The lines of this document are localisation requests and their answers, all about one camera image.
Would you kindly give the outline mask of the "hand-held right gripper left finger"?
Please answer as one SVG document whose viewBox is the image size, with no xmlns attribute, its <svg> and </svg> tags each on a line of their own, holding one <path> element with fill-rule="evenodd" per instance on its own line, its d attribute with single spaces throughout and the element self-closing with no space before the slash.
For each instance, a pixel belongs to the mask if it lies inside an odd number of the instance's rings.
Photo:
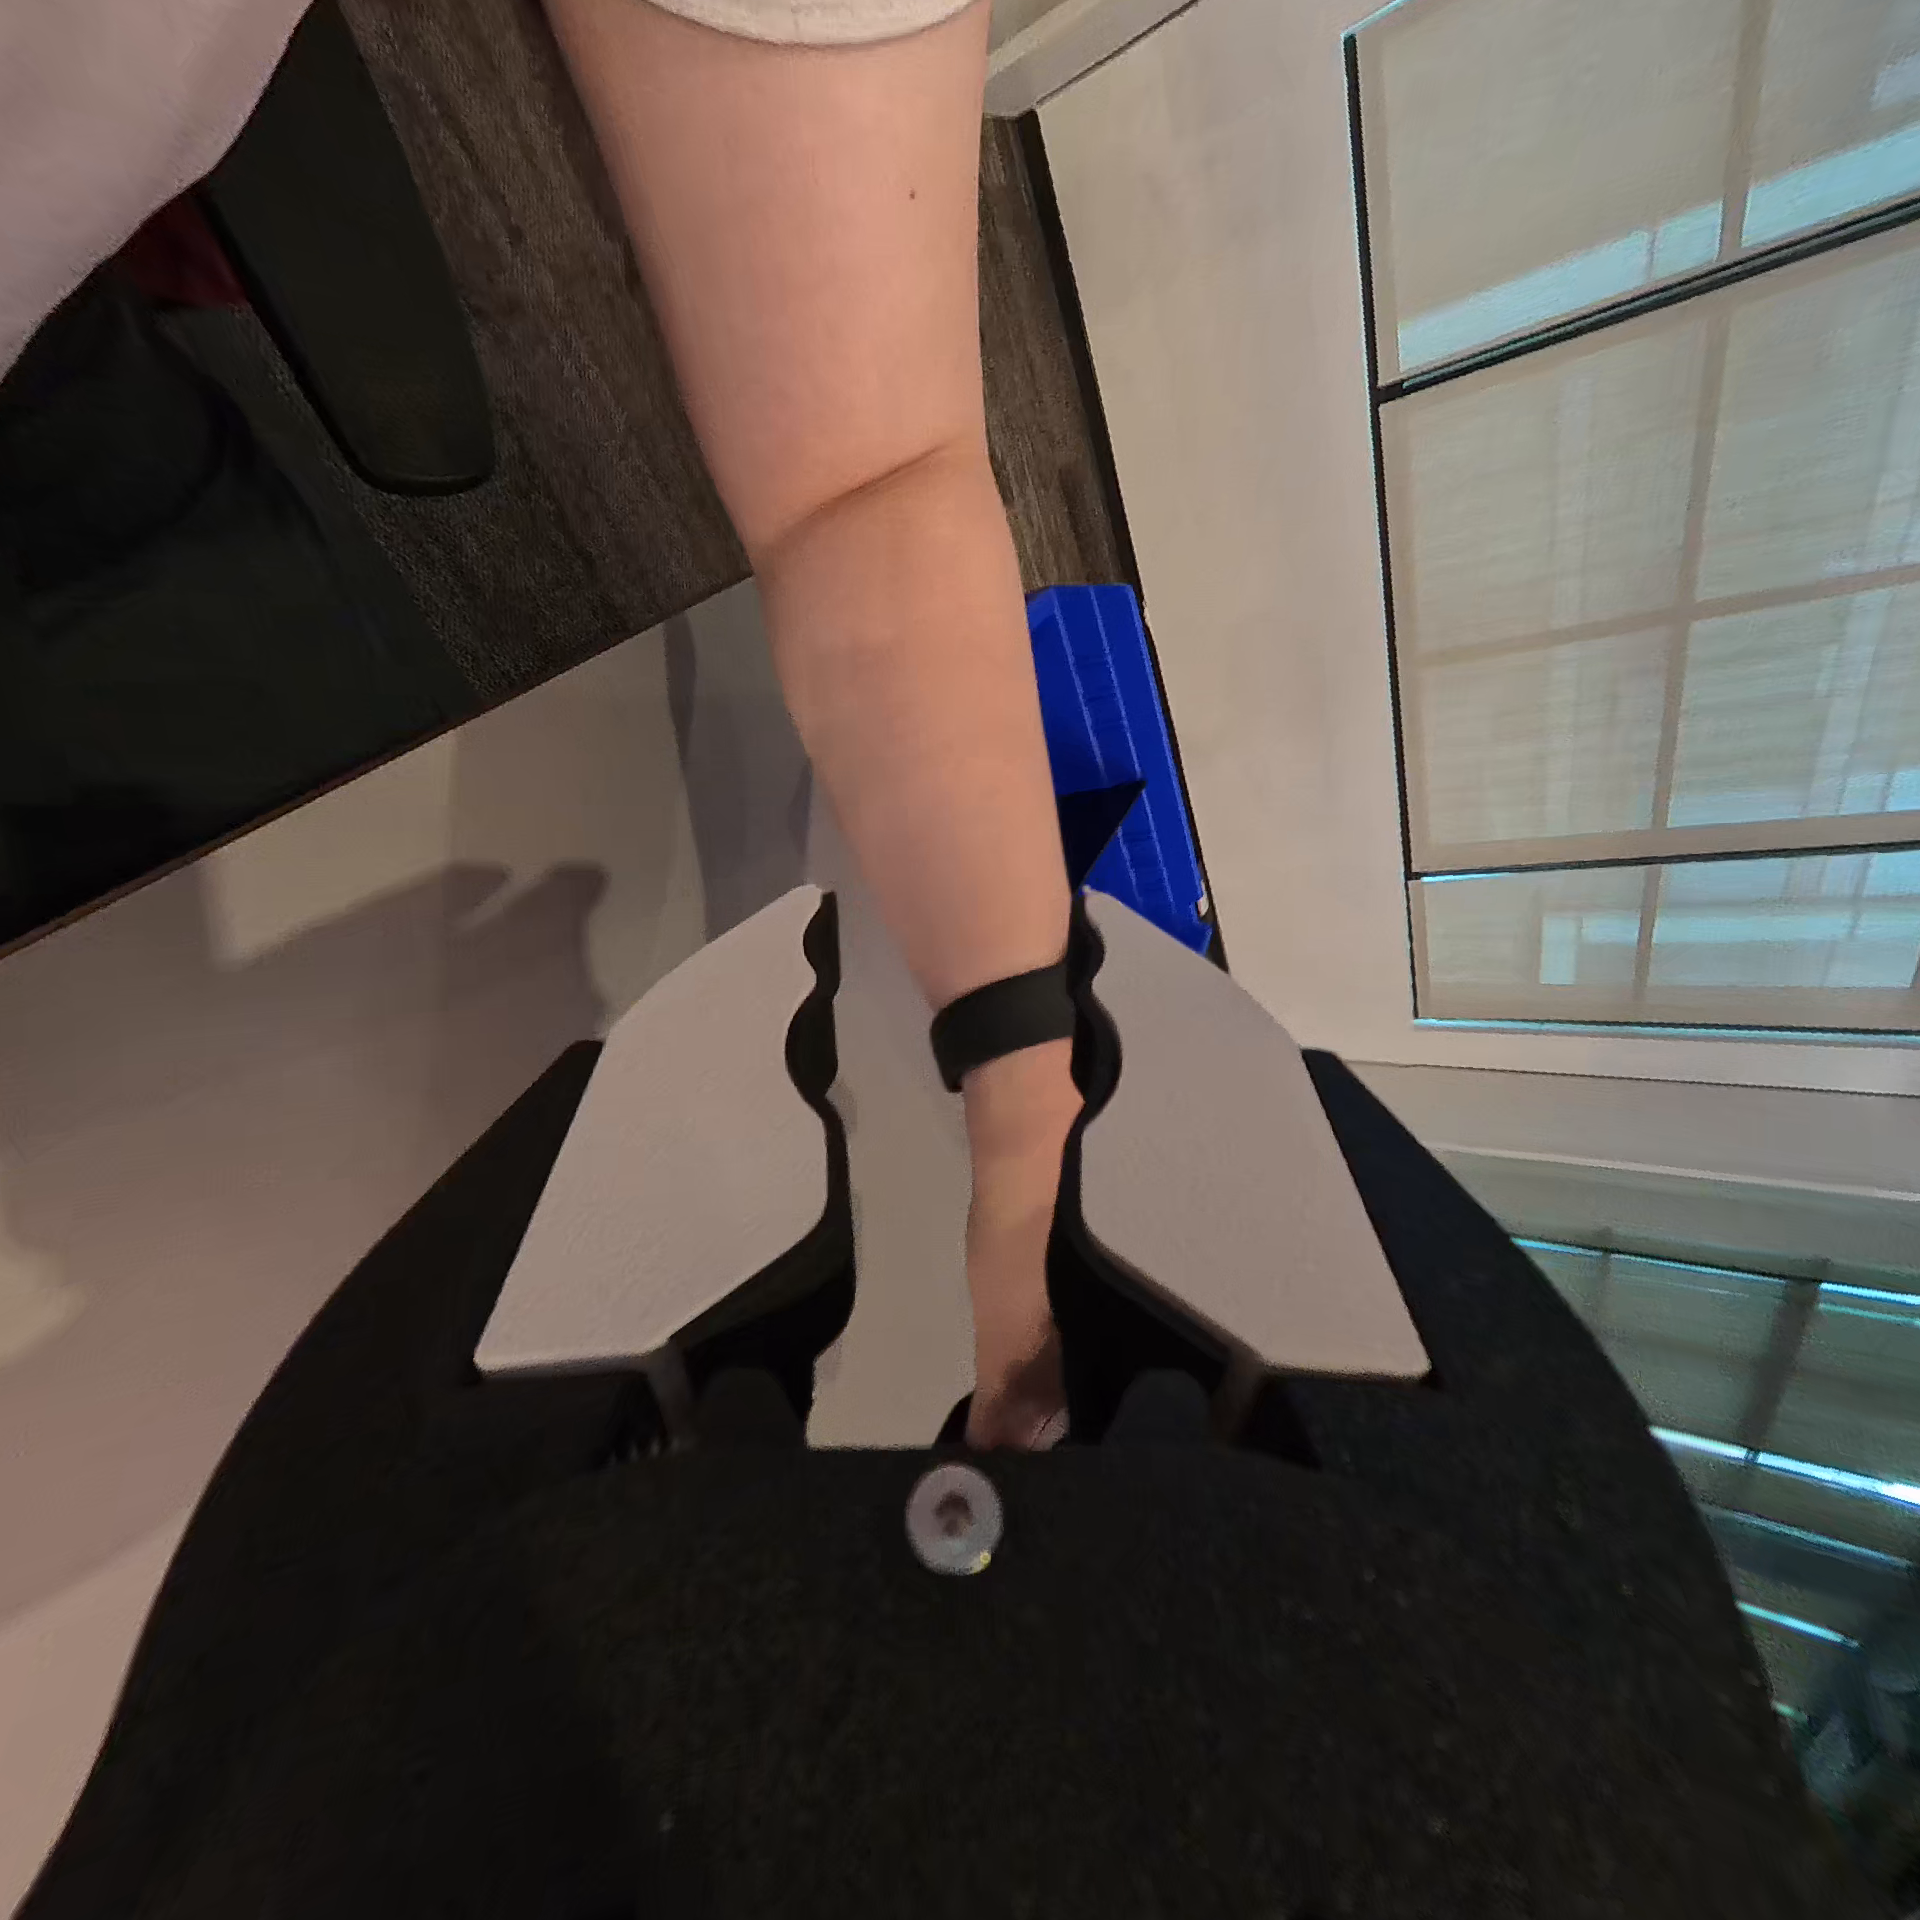
<svg viewBox="0 0 1920 1920">
<path fill-rule="evenodd" d="M 708 1381 L 762 1369 L 809 1418 L 857 1295 L 839 949 L 836 898 L 803 884 L 612 1022 L 475 1342 L 482 1378 L 639 1374 L 681 1427 Z"/>
</svg>

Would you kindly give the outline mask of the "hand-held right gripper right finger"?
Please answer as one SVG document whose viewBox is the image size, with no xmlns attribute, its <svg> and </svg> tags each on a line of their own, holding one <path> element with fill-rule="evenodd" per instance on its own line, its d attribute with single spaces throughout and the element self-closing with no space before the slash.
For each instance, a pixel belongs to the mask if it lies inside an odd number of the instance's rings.
<svg viewBox="0 0 1920 1920">
<path fill-rule="evenodd" d="M 1088 892 L 1055 1219 L 1073 1436 L 1180 1372 L 1232 1434 L 1272 1382 L 1427 1386 L 1434 1359 L 1285 1022 L 1132 906 Z"/>
</svg>

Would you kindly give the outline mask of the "blue plastic bin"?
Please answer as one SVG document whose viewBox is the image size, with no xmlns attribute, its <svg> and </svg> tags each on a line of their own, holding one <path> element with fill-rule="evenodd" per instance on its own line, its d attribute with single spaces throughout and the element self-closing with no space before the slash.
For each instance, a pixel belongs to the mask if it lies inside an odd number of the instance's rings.
<svg viewBox="0 0 1920 1920">
<path fill-rule="evenodd" d="M 1071 886 L 1210 957 L 1210 882 L 1137 593 L 1047 587 L 1026 627 Z"/>
</svg>

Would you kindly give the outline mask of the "person's left forearm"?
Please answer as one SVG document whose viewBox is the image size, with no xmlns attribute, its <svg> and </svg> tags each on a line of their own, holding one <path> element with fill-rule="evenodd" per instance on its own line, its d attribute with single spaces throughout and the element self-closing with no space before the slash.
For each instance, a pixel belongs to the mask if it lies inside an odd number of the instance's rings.
<svg viewBox="0 0 1920 1920">
<path fill-rule="evenodd" d="M 864 45 L 549 4 L 787 706 L 930 1013 L 1055 965 L 1068 882 L 991 459 L 991 11 Z"/>
</svg>

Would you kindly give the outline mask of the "person's left hand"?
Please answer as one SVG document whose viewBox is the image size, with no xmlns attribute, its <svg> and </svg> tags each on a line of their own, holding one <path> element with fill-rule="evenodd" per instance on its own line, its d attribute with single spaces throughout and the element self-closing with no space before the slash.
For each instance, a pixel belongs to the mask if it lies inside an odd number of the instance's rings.
<svg viewBox="0 0 1920 1920">
<path fill-rule="evenodd" d="M 988 1452 L 1036 1449 L 1065 1415 L 1047 1252 L 1068 1137 L 1084 1111 L 1071 1043 L 1026 1046 L 971 1069 L 962 1105 L 977 1358 L 968 1443 Z"/>
</svg>

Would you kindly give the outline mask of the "black wristwatch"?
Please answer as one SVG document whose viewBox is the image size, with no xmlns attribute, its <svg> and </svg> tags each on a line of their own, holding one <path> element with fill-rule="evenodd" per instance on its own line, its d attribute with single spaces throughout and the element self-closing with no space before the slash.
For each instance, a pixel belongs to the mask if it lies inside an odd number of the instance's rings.
<svg viewBox="0 0 1920 1920">
<path fill-rule="evenodd" d="M 951 998 L 928 1025 L 928 1046 L 945 1091 L 962 1094 L 973 1073 L 1071 1043 L 1074 1030 L 1073 965 L 1063 953 Z"/>
</svg>

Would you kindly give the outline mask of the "glass partition window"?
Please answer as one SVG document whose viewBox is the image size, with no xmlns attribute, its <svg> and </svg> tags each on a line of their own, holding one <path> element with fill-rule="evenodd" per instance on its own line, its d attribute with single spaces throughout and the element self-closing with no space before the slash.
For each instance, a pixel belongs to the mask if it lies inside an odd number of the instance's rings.
<svg viewBox="0 0 1920 1920">
<path fill-rule="evenodd" d="M 1914 1267 L 1519 1227 L 1689 1489 L 1826 1810 L 1915 1804 Z"/>
</svg>

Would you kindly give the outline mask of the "large window with blinds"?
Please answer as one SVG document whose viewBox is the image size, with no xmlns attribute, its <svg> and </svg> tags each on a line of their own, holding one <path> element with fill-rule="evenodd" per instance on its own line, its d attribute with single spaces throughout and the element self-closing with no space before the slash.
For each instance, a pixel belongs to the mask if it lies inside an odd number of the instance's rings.
<svg viewBox="0 0 1920 1920">
<path fill-rule="evenodd" d="M 1914 1045 L 1917 4 L 1343 52 L 1416 1017 Z"/>
</svg>

